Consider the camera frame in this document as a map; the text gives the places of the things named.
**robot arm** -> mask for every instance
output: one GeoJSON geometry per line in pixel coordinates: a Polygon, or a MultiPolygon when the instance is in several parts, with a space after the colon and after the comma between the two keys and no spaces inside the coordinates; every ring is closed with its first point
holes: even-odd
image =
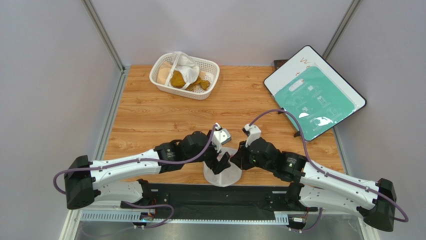
{"type": "Polygon", "coordinates": [[[70,210],[97,201],[121,201],[122,208],[149,206],[152,193],[148,182],[120,180],[180,170],[191,162],[205,162],[214,174],[219,174],[231,166],[230,161],[242,170],[262,168],[289,182],[285,201],[288,206],[294,206],[295,211],[311,207],[333,209],[363,218],[365,223],[379,230],[393,230],[397,218],[391,181],[355,178],[300,154],[280,151],[261,138],[262,131],[253,124],[247,124],[243,131],[247,140],[240,142],[238,152],[233,157],[225,153],[220,161],[217,160],[219,152],[222,145],[231,140],[231,135],[216,124],[207,134],[196,131],[183,140],[162,143],[133,156],[107,161],[89,161],[87,156],[80,156],[68,170],[59,172],[53,182],[58,191],[66,194],[70,210]],[[64,174],[65,191],[56,184],[61,174],[64,174]]]}
{"type": "Polygon", "coordinates": [[[229,154],[217,161],[222,145],[229,141],[230,133],[216,123],[213,131],[209,131],[207,135],[196,131],[183,140],[162,143],[132,156],[106,161],[89,161],[87,155],[80,156],[64,175],[67,208],[80,209],[98,201],[144,204],[140,201],[149,201],[150,194],[149,188],[144,189],[147,182],[120,180],[180,170],[185,163],[205,162],[213,172],[220,173],[231,166],[229,154]]]}
{"type": "Polygon", "coordinates": [[[287,201],[300,203],[308,208],[346,212],[363,218],[365,223],[379,230],[393,230],[395,207],[373,192],[383,193],[396,201],[391,181],[382,178],[374,182],[355,178],[314,161],[309,162],[305,156],[297,153],[280,151],[261,138],[262,131],[256,125],[247,124],[243,132],[247,135],[247,140],[240,142],[238,152],[231,158],[231,162],[243,170],[262,168],[289,182],[287,201]],[[365,189],[351,183],[365,186],[365,189]]]}

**wooden table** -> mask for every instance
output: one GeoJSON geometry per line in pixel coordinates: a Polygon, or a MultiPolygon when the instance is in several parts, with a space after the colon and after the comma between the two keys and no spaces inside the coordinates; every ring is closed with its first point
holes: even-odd
{"type": "MultiPolygon", "coordinates": [[[[273,72],[270,66],[221,66],[220,76],[210,96],[194,100],[157,89],[150,82],[151,65],[130,68],[117,116],[106,148],[105,160],[143,153],[159,144],[183,139],[194,131],[207,133],[216,122],[232,135],[225,147],[238,148],[247,137],[245,124],[269,109],[276,109],[264,79],[273,72]]],[[[262,137],[281,151],[304,154],[302,141],[294,138],[295,128],[283,115],[270,113],[256,122],[262,137]]],[[[308,143],[309,155],[319,164],[343,172],[333,132],[329,130],[308,143]]],[[[203,163],[185,164],[181,170],[144,175],[150,183],[209,184],[203,163]]],[[[260,168],[242,173],[237,185],[287,186],[288,183],[260,168]]]]}

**gray wall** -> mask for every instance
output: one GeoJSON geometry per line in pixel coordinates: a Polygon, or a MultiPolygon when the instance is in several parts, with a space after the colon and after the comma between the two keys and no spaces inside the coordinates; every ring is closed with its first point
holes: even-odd
{"type": "Polygon", "coordinates": [[[305,45],[322,53],[351,0],[93,0],[125,65],[183,51],[264,65],[305,45]]]}
{"type": "Polygon", "coordinates": [[[53,176],[93,156],[119,72],[79,0],[2,0],[0,33],[0,238],[58,239],[53,176]]]}
{"type": "Polygon", "coordinates": [[[421,0],[363,1],[329,59],[367,99],[337,127],[350,172],[392,180],[410,217],[384,240],[426,235],[425,11],[421,0]]]}

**white plastic basket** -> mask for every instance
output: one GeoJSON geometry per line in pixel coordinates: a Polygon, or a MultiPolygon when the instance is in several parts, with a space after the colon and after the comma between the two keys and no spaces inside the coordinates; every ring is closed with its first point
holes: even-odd
{"type": "Polygon", "coordinates": [[[157,62],[152,67],[151,72],[149,73],[149,79],[151,80],[151,83],[155,84],[159,90],[167,92],[167,93],[171,93],[171,94],[175,94],[175,95],[179,95],[179,96],[187,97],[191,99],[196,99],[196,100],[206,99],[212,92],[213,88],[215,87],[216,82],[218,81],[219,72],[220,72],[219,66],[215,62],[212,62],[209,60],[191,56],[191,58],[196,62],[196,64],[198,64],[199,70],[205,72],[204,80],[207,80],[210,82],[210,86],[208,87],[206,91],[204,91],[202,88],[199,88],[195,91],[187,91],[187,90],[182,90],[172,86],[157,83],[157,76],[159,74],[160,66],[164,62],[168,62],[169,64],[173,65],[173,63],[175,62],[175,56],[176,55],[173,53],[166,53],[157,60],[157,62]]]}

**yellow towel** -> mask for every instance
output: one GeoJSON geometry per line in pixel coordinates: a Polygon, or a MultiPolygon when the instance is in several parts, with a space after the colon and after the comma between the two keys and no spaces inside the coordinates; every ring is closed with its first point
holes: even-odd
{"type": "MultiPolygon", "coordinates": [[[[171,77],[170,83],[174,88],[177,88],[177,89],[181,89],[185,86],[184,77],[179,71],[173,72],[173,76],[171,77]]],[[[198,76],[196,81],[194,83],[191,83],[186,88],[186,90],[193,91],[197,85],[199,85],[204,91],[206,91],[210,87],[210,82],[207,80],[201,80],[200,76],[198,76]]]]}

